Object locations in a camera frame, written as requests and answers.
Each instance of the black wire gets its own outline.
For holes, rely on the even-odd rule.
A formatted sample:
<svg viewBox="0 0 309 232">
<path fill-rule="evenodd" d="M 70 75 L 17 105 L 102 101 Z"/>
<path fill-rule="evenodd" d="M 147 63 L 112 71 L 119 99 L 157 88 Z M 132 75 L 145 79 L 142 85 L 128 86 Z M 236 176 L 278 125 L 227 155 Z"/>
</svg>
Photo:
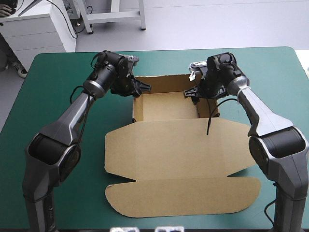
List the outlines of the black wire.
<svg viewBox="0 0 309 232">
<path fill-rule="evenodd" d="M 18 9 L 16 9 L 16 11 L 18 11 L 23 5 L 24 5 L 24 0 L 22 1 L 20 7 Z"/>
<path fill-rule="evenodd" d="M 214 113 L 214 111 L 215 111 L 216 109 L 218 109 L 218 107 L 219 107 L 220 105 L 222 105 L 224 102 L 227 102 L 227 101 L 237 101 L 237 99 L 235 99 L 235 98 L 226 99 L 226 100 L 220 102 L 220 103 L 213 109 L 213 111 L 211 112 L 211 114 L 209 115 L 209 118 L 208 118 L 208 125 L 207 125 L 207 132 L 206 132 L 207 135 L 209 134 L 209 128 L 210 128 L 210 126 L 211 126 L 211 117 L 212 117 L 212 114 Z"/>
<path fill-rule="evenodd" d="M 75 89 L 73 90 L 73 92 L 71 93 L 71 96 L 70 96 L 70 103 L 71 103 L 71 104 L 72 104 L 72 97 L 73 97 L 75 91 L 76 91 L 78 88 L 84 88 L 84 87 L 83 87 L 83 86 L 77 86 L 77 87 L 75 87 Z"/>
<path fill-rule="evenodd" d="M 77 140 L 77 143 L 76 143 L 76 147 L 74 149 L 74 152 L 73 154 L 77 151 L 81 141 L 82 141 L 82 136 L 83 136 L 83 133 L 84 133 L 84 129 L 85 129 L 85 125 L 86 125 L 86 122 L 87 122 L 87 118 L 88 118 L 88 113 L 89 113 L 89 110 L 90 110 L 90 95 L 88 95 L 88 98 L 87 98 L 87 107 L 86 107 L 86 112 L 85 112 L 85 117 L 84 117 L 84 123 L 83 123 L 83 126 L 82 126 L 82 129 L 81 129 L 81 133 L 78 137 L 78 140 Z"/>
<path fill-rule="evenodd" d="M 87 9 L 88 9 L 89 7 L 91 7 L 91 12 L 90 12 L 90 14 L 92 14 L 93 8 L 92 8 L 92 6 L 87 6 Z M 75 31 L 76 34 L 79 34 L 79 33 L 83 32 L 83 31 L 85 30 L 85 28 L 86 28 L 86 26 L 84 25 L 84 27 L 83 27 L 83 29 L 82 29 L 81 31 L 77 32 L 75 28 L 74 28 L 74 31 Z"/>
<path fill-rule="evenodd" d="M 267 214 L 267 209 L 268 207 L 270 207 L 273 203 L 276 202 L 277 199 L 274 199 L 271 203 L 267 204 L 265 206 L 265 209 L 264 209 L 264 214 L 266 215 L 266 217 L 268 218 L 268 220 L 271 222 L 272 225 L 274 225 L 274 221 L 270 218 L 270 216 Z"/>
<path fill-rule="evenodd" d="M 78 38 L 78 34 L 76 34 L 76 36 L 74 36 L 74 35 L 72 34 L 72 32 L 71 32 L 71 30 L 70 30 L 70 27 L 69 27 L 69 24 L 68 24 L 68 22 L 67 22 L 67 19 L 66 19 L 66 17 L 64 16 L 62 10 L 61 10 L 56 4 L 54 4 L 53 2 L 51 2 L 50 0 L 46 0 L 46 1 L 48 1 L 49 3 L 51 3 L 52 5 L 54 5 L 54 6 L 61 12 L 61 14 L 62 14 L 64 20 L 66 21 L 66 24 L 67 24 L 67 27 L 68 27 L 68 30 L 69 30 L 71 36 L 72 36 L 73 38 L 77 39 L 77 38 Z"/>
<path fill-rule="evenodd" d="M 92 14 L 92 12 L 93 12 L 93 7 L 92 7 L 92 6 L 87 6 L 87 9 L 88 9 L 89 7 L 91 7 L 91 12 L 90 12 L 90 14 Z"/>
</svg>

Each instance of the green tabletop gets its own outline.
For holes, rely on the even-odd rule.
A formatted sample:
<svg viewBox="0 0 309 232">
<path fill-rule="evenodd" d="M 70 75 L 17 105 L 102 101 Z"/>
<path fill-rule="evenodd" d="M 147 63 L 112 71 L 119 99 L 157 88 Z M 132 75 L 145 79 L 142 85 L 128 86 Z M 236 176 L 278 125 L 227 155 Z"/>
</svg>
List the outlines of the green tabletop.
<svg viewBox="0 0 309 232">
<path fill-rule="evenodd" d="M 293 49 L 288 47 L 139 51 L 123 52 L 140 57 L 135 75 L 188 73 L 188 65 L 222 52 L 235 54 L 240 68 L 251 81 L 252 90 L 277 114 L 286 117 L 309 138 L 309 81 Z M 0 228 L 28 228 L 22 194 L 25 169 L 24 148 L 39 129 L 55 121 L 69 106 L 69 96 L 91 73 L 95 53 L 55 53 L 38 55 L 18 94 L 0 134 Z M 227 102 L 221 117 L 248 124 L 242 107 Z M 104 171 L 104 137 L 109 131 L 132 121 L 132 97 L 108 93 L 89 113 L 82 143 L 82 158 L 61 187 L 55 188 L 56 219 L 61 229 L 98 229 L 159 225 L 186 228 L 270 228 L 264 216 L 267 203 L 275 198 L 275 188 L 257 165 L 236 175 L 255 176 L 262 189 L 253 205 L 242 212 L 225 215 L 129 218 L 117 213 L 107 202 L 107 185 L 125 180 Z M 309 228 L 309 203 L 303 227 Z"/>
</svg>

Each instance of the cardboard box lid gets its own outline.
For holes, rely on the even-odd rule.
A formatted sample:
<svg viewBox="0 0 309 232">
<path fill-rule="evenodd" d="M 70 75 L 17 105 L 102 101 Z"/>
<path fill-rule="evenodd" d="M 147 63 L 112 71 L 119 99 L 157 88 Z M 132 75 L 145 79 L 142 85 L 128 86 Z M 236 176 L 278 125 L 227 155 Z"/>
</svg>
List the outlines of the cardboard box lid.
<svg viewBox="0 0 309 232">
<path fill-rule="evenodd" d="M 135 122 L 105 138 L 105 170 L 134 180 L 226 177 L 255 164 L 249 126 L 213 118 Z"/>
<path fill-rule="evenodd" d="M 120 214 L 143 218 L 234 213 L 249 207 L 259 190 L 257 178 L 220 177 L 116 184 L 105 196 Z"/>
</svg>

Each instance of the white cabinet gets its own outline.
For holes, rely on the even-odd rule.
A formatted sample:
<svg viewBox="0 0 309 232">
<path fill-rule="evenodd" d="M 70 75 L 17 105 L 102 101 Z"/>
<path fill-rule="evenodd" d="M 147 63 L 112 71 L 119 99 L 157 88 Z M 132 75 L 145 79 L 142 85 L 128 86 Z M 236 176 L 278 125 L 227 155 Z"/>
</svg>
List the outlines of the white cabinet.
<svg viewBox="0 0 309 232">
<path fill-rule="evenodd" d="M 28 71 L 34 57 L 40 53 L 75 52 L 74 39 L 61 12 L 47 1 L 42 1 L 18 17 L 32 0 L 24 0 L 14 15 L 0 18 L 0 33 Z M 64 13 L 73 35 L 73 28 L 62 0 L 53 0 Z"/>
</svg>

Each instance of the brown cardboard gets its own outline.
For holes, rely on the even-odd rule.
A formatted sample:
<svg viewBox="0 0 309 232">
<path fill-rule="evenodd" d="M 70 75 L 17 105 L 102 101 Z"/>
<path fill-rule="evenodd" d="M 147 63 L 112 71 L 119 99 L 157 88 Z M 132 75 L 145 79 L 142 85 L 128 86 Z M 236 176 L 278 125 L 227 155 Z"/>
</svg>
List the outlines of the brown cardboard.
<svg viewBox="0 0 309 232">
<path fill-rule="evenodd" d="M 138 79 L 152 90 L 134 99 L 136 122 L 105 138 L 105 170 L 136 180 L 106 188 L 111 206 L 141 218 L 233 213 L 251 205 L 259 180 L 227 177 L 255 164 L 249 127 L 213 118 L 206 135 L 217 102 L 185 99 L 183 91 L 195 85 L 188 74 Z"/>
<path fill-rule="evenodd" d="M 257 198 L 256 178 L 200 178 L 137 181 L 108 186 L 106 198 L 120 214 L 162 217 L 234 213 Z"/>
<path fill-rule="evenodd" d="M 111 131 L 105 138 L 105 170 L 134 180 L 164 180 L 226 177 L 255 164 L 249 126 L 213 118 L 206 135 L 207 122 L 135 122 Z"/>
</svg>

